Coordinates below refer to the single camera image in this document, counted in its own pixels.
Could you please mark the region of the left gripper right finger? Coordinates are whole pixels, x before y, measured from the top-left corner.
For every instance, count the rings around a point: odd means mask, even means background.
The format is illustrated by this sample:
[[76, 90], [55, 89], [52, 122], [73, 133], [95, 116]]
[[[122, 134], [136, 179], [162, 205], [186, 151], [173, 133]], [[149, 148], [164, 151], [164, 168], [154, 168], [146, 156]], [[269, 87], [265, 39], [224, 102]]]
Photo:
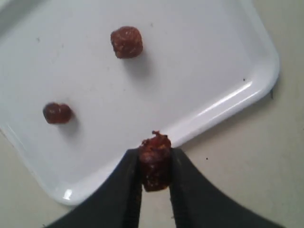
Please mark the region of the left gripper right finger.
[[170, 197], [178, 228], [279, 228], [215, 187], [181, 149], [171, 151]]

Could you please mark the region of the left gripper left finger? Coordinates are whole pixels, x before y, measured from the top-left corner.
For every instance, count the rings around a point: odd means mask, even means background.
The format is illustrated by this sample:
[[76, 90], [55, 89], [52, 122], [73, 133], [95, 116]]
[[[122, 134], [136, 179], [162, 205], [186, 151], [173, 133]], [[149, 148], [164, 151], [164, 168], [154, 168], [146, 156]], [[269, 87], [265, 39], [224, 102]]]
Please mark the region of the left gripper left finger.
[[48, 227], [136, 228], [141, 201], [138, 150], [130, 149], [96, 192]]

